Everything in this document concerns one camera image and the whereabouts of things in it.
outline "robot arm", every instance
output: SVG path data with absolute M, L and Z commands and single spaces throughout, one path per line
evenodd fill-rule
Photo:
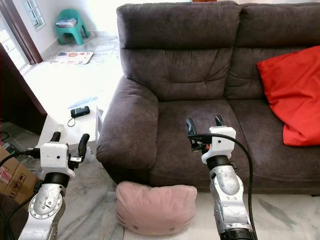
M 64 196 L 74 169 L 84 161 L 89 135 L 84 134 L 78 146 L 79 157 L 71 157 L 68 146 L 58 143 L 60 133 L 55 132 L 50 142 L 40 148 L 42 177 L 38 193 L 29 204 L 29 216 L 19 240 L 54 240 L 58 223 L 65 212 Z
M 232 127 L 216 116 L 217 126 L 210 134 L 197 135 L 191 118 L 186 120 L 192 151 L 202 151 L 201 160 L 208 165 L 210 192 L 214 199 L 214 217 L 221 240 L 255 240 L 254 231 L 243 202 L 244 185 L 229 162 L 235 143 L 214 134 L 236 137 Z

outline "green chair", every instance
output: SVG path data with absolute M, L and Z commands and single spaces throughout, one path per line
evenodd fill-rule
M 64 34 L 72 34 L 76 43 L 78 45 L 84 44 L 84 40 L 81 35 L 81 29 L 83 29 L 84 34 L 87 38 L 89 38 L 89 32 L 86 29 L 86 26 L 84 24 L 84 21 L 82 21 L 79 13 L 75 9 L 65 9 L 62 12 L 60 12 L 58 19 L 72 19 L 75 18 L 77 20 L 77 24 L 73 27 L 59 27 L 58 25 L 56 26 L 56 30 L 58 32 L 58 37 L 59 37 L 59 43 L 61 45 L 65 44 L 63 35 Z

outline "sofa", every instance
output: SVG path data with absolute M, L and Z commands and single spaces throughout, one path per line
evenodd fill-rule
M 186 119 L 208 133 L 219 114 L 252 157 L 253 193 L 320 193 L 320 146 L 284 145 L 257 69 L 320 45 L 320 3 L 146 3 L 116 12 L 123 77 L 96 155 L 116 183 L 207 192 L 209 170 L 191 151 Z M 239 147 L 230 160 L 246 190 L 248 160 Z

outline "small device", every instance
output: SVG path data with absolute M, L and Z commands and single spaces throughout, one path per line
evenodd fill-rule
M 78 107 L 76 109 L 72 109 L 70 112 L 71 112 L 71 117 L 75 119 L 77 117 L 89 114 L 90 109 L 88 106 L 83 106 L 83 107 Z

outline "red pillow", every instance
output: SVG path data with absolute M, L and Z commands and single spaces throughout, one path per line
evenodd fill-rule
M 289 146 L 320 145 L 320 46 L 257 64 L 271 110 Z

